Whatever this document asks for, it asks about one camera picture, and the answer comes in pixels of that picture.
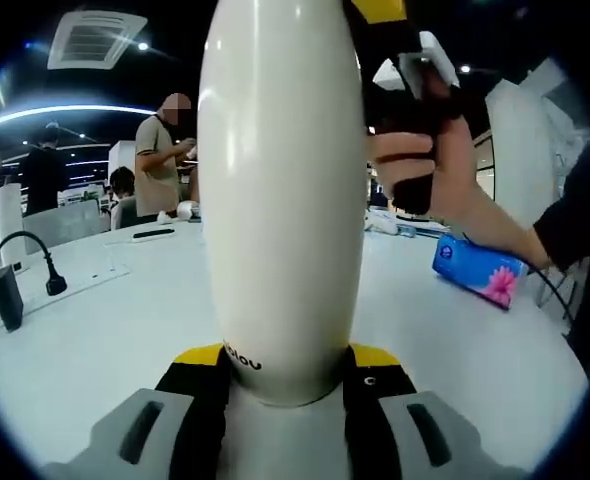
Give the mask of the person's right hand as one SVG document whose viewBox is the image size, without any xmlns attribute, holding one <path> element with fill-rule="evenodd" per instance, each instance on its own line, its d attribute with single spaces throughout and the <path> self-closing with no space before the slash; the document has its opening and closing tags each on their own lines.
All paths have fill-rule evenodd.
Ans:
<svg viewBox="0 0 590 480">
<path fill-rule="evenodd" d="M 368 161 L 387 198 L 412 214 L 463 227 L 481 193 L 472 137 L 462 116 L 444 121 L 435 138 L 409 132 L 372 135 Z"/>
</svg>

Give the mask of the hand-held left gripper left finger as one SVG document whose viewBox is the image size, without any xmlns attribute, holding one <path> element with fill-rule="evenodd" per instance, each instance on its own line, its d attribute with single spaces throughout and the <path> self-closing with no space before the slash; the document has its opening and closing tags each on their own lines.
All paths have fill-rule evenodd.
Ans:
<svg viewBox="0 0 590 480">
<path fill-rule="evenodd" d="M 139 389 L 91 429 L 88 446 L 44 479 L 214 479 L 226 432 L 230 359 L 222 344 L 187 350 L 154 389 Z"/>
</svg>

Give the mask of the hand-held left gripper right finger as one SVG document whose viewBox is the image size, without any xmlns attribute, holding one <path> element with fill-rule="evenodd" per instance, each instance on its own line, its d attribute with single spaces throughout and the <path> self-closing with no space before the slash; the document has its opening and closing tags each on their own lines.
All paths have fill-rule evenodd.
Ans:
<svg viewBox="0 0 590 480">
<path fill-rule="evenodd" d="M 481 447 L 478 430 L 419 391 L 387 351 L 360 344 L 342 365 L 344 436 L 352 479 L 524 479 Z"/>
</svg>

